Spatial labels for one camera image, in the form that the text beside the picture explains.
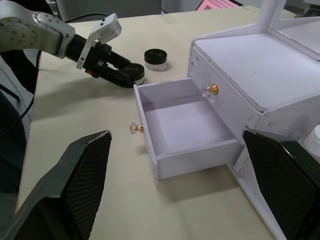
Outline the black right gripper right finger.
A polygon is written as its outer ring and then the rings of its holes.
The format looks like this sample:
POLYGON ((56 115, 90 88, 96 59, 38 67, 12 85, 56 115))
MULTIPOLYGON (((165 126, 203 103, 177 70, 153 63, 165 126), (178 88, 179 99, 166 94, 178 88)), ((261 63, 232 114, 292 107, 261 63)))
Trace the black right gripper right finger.
POLYGON ((320 238, 320 164, 297 141, 245 129, 259 190, 288 240, 320 238))

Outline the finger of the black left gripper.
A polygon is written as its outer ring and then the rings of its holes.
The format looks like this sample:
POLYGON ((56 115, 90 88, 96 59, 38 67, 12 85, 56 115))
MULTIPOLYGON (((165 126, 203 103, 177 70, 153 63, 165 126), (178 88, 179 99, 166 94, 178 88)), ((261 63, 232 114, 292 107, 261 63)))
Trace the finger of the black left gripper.
POLYGON ((133 88, 136 79, 130 74, 129 67, 132 65, 124 66, 120 69, 113 69, 111 67, 101 67, 97 70, 100 78, 117 85, 121 88, 133 88))
POLYGON ((116 52, 111 51, 109 55, 109 63, 112 64, 115 68, 124 68, 132 62, 129 59, 117 54, 116 52))

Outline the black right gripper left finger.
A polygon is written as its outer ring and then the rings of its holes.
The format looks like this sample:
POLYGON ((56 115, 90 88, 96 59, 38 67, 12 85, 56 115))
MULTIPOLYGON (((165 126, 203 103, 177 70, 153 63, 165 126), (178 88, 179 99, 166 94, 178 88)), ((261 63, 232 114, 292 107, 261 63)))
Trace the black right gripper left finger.
POLYGON ((112 142, 109 130, 72 142, 35 185, 2 240, 87 240, 98 212, 112 142))

